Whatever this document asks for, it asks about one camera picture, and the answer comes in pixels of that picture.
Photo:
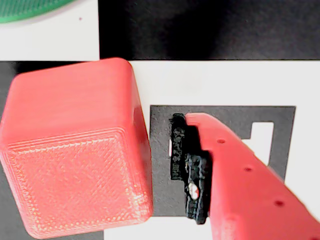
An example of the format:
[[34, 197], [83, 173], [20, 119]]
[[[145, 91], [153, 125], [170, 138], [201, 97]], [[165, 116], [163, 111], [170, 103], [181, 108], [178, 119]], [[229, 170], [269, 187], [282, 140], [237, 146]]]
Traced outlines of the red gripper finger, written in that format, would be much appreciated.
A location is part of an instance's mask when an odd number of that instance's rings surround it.
[[185, 215], [209, 221], [215, 240], [317, 240], [320, 224], [242, 140], [206, 113], [175, 113], [170, 177]]

